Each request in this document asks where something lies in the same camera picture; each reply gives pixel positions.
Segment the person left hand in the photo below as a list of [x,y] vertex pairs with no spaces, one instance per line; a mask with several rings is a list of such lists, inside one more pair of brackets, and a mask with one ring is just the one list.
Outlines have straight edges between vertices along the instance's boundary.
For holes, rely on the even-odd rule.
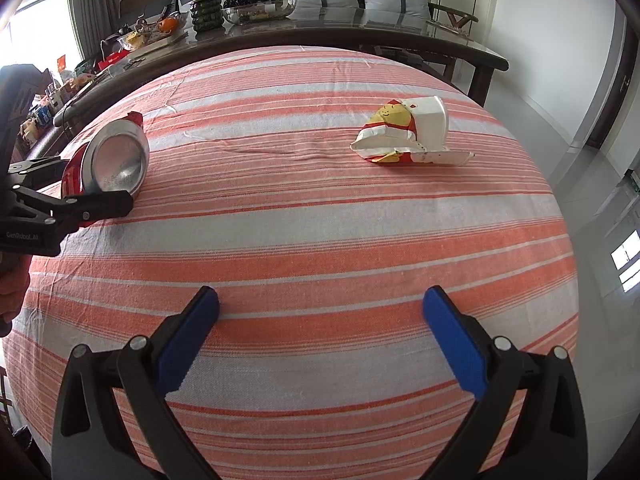
[[1,255],[1,337],[5,337],[12,330],[14,318],[21,313],[30,284],[31,263],[31,255]]

